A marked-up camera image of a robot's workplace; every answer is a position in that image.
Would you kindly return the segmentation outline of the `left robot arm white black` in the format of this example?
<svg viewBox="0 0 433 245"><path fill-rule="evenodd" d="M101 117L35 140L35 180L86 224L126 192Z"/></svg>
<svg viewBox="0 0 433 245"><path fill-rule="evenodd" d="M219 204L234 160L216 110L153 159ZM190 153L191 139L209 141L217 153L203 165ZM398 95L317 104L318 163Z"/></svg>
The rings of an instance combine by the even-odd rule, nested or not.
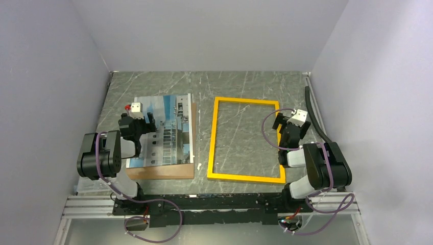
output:
<svg viewBox="0 0 433 245"><path fill-rule="evenodd" d="M148 112L147 116L148 121L143 114L123 113L118 120L118 130L85 134L77 159L80 177L101 181L117 199L127 200L126 208L133 214L145 210L146 200L140 196L140 185L126 174L122 160L139 157L141 136L156 132L153 113Z"/></svg>

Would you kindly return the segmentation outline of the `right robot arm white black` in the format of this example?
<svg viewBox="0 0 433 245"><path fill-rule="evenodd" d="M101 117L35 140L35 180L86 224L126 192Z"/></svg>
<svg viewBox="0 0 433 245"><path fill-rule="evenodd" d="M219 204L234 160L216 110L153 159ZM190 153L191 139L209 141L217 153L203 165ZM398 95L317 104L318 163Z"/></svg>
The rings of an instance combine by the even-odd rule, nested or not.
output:
<svg viewBox="0 0 433 245"><path fill-rule="evenodd" d="M295 211L301 199L317 192L343 188L352 182L351 169L336 142L300 144L311 125L306 116L302 110L291 117L278 112L272 126L281 136L277 146L280 165L306 170L304 177L285 184L282 190L281 206L288 212Z"/></svg>

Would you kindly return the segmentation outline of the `yellow picture frame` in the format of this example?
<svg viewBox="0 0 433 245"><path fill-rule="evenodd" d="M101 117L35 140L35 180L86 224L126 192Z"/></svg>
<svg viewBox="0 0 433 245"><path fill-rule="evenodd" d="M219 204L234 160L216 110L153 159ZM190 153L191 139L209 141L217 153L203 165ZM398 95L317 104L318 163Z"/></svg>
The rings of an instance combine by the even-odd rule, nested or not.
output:
<svg viewBox="0 0 433 245"><path fill-rule="evenodd" d="M215 146L217 141L217 129L218 129L218 111L219 111L220 102L268 105L268 106L274 106L275 110L280 109L279 102L273 100L244 99L244 98L221 97L221 96L215 97L213 118L212 118L212 128L211 128L211 138L210 138L210 149L209 149L209 157L208 157L207 178L212 180L219 180L219 181L240 181L240 182L255 182L255 183L267 183L267 184L285 184L286 183L285 169L282 165L279 166L279 177L247 176L247 175L221 174L221 173L213 172Z"/></svg>

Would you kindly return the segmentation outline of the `building photo print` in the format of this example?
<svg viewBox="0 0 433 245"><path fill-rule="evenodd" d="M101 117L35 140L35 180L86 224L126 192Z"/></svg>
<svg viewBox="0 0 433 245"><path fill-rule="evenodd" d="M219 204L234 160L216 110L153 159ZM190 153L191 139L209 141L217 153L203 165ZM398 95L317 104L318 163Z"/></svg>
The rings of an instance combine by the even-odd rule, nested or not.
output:
<svg viewBox="0 0 433 245"><path fill-rule="evenodd" d="M135 97L131 116L142 116L154 131L141 135L141 151L127 168L193 163L191 94Z"/></svg>

